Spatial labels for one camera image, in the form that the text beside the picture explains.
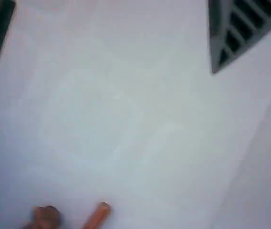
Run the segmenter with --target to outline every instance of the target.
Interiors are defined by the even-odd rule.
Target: white wall
[[[19,0],[0,60],[0,228],[207,229],[271,101],[271,34],[211,76],[205,0]]]
[[[216,229],[271,229],[271,105],[224,201]]]

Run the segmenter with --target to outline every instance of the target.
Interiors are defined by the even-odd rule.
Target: orange stick
[[[100,203],[95,212],[83,226],[83,229],[99,229],[111,213],[111,207],[107,203]]]

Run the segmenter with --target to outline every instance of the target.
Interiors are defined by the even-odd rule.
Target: orange object
[[[111,213],[111,207],[107,203],[100,203],[95,212],[83,226],[83,229],[99,229]]]

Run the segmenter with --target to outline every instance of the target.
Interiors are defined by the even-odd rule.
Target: white surface
[[[0,228],[207,229],[271,102],[271,34],[217,76],[207,6],[17,1],[0,60]]]
[[[215,229],[271,229],[271,106],[215,225]]]

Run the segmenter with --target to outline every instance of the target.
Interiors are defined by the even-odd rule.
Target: brown object
[[[83,226],[83,229],[99,229],[111,213],[111,207],[107,203],[100,203],[95,212]]]
[[[46,206],[34,209],[33,222],[24,229],[58,229],[60,225],[60,212],[53,206]]]

